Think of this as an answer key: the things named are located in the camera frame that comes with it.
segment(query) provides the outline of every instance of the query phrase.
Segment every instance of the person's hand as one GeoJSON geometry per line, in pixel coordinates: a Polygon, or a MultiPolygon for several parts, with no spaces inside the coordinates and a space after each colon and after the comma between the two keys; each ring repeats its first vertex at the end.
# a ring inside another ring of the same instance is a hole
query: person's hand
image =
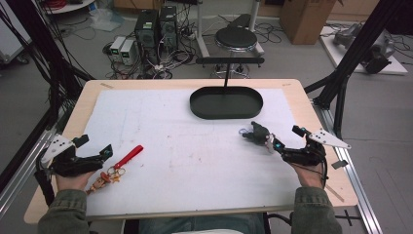
{"type": "Polygon", "coordinates": [[[94,174],[94,172],[78,175],[76,177],[63,177],[56,175],[56,184],[57,190],[66,190],[66,189],[76,189],[76,190],[85,190],[86,185],[88,184],[88,179],[94,174]]]}
{"type": "Polygon", "coordinates": [[[321,182],[321,164],[316,166],[301,166],[296,164],[289,164],[295,170],[303,187],[318,187],[322,188],[321,182]]]}

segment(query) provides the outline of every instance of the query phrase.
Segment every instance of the white bracket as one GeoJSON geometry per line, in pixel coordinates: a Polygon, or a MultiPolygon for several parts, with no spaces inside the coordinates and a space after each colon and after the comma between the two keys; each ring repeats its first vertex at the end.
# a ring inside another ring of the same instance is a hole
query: white bracket
{"type": "Polygon", "coordinates": [[[71,140],[62,135],[56,134],[55,138],[52,140],[48,150],[42,158],[42,163],[46,164],[47,162],[55,158],[59,153],[68,149],[72,145],[75,144],[71,140]]]}
{"type": "Polygon", "coordinates": [[[324,129],[320,129],[318,132],[311,133],[309,135],[309,138],[321,144],[347,149],[352,148],[349,144],[325,131],[324,129]]]}

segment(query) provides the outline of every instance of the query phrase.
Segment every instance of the cardboard box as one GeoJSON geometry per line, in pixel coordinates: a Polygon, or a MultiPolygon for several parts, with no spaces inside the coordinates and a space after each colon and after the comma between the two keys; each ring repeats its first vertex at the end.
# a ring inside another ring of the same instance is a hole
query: cardboard box
{"type": "Polygon", "coordinates": [[[336,0],[286,0],[280,24],[294,45],[314,45],[336,0]]]}

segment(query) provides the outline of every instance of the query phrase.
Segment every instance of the small object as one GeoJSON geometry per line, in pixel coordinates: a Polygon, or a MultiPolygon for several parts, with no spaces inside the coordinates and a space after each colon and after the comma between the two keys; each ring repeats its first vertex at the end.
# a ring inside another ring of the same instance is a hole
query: small object
{"type": "Polygon", "coordinates": [[[340,148],[347,148],[347,149],[352,148],[349,144],[347,144],[343,140],[337,138],[336,136],[332,135],[331,133],[323,129],[320,129],[319,131],[310,134],[309,138],[318,143],[330,145],[333,147],[340,147],[340,148]]]}
{"type": "Polygon", "coordinates": [[[89,188],[89,190],[86,191],[86,193],[89,195],[92,192],[96,192],[97,189],[102,188],[104,186],[106,186],[106,183],[110,182],[110,177],[108,174],[101,172],[100,173],[100,177],[98,177],[96,179],[96,181],[94,182],[94,184],[92,184],[92,186],[89,188]]]}
{"type": "Polygon", "coordinates": [[[339,168],[344,168],[344,167],[346,167],[347,165],[349,165],[349,163],[348,163],[346,160],[340,160],[340,161],[337,161],[337,162],[331,164],[331,166],[332,166],[335,170],[337,170],[337,169],[339,169],[339,168]]]}
{"type": "Polygon", "coordinates": [[[112,180],[112,183],[119,182],[121,176],[123,176],[125,172],[126,172],[126,170],[123,169],[123,168],[115,169],[114,167],[110,167],[107,170],[107,174],[110,176],[110,179],[112,180]]]}
{"type": "Polygon", "coordinates": [[[129,154],[127,154],[127,156],[125,156],[121,161],[119,161],[119,163],[115,164],[115,166],[110,167],[107,170],[107,174],[110,175],[112,182],[120,181],[120,177],[126,172],[126,170],[123,169],[122,166],[124,166],[130,159],[132,159],[142,150],[143,150],[143,146],[138,145],[129,154]]]}
{"type": "Polygon", "coordinates": [[[238,133],[242,136],[243,134],[249,134],[252,133],[252,130],[247,130],[247,129],[240,129],[238,133]]]}
{"type": "Polygon", "coordinates": [[[136,156],[140,151],[143,150],[142,145],[138,145],[135,147],[127,156],[125,156],[119,163],[115,164],[113,167],[115,170],[120,169],[122,166],[124,166],[130,159],[132,159],[134,156],[136,156]]]}

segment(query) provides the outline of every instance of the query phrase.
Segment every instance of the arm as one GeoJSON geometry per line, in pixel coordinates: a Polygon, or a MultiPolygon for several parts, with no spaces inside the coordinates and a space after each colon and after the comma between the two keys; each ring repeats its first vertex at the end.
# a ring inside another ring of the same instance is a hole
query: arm
{"type": "Polygon", "coordinates": [[[58,193],[48,212],[40,219],[38,233],[88,233],[85,186],[93,173],[77,177],[56,175],[58,193]]]}
{"type": "Polygon", "coordinates": [[[326,192],[322,189],[320,165],[305,168],[291,166],[302,185],[295,192],[291,233],[341,234],[341,225],[335,218],[326,192]]]}

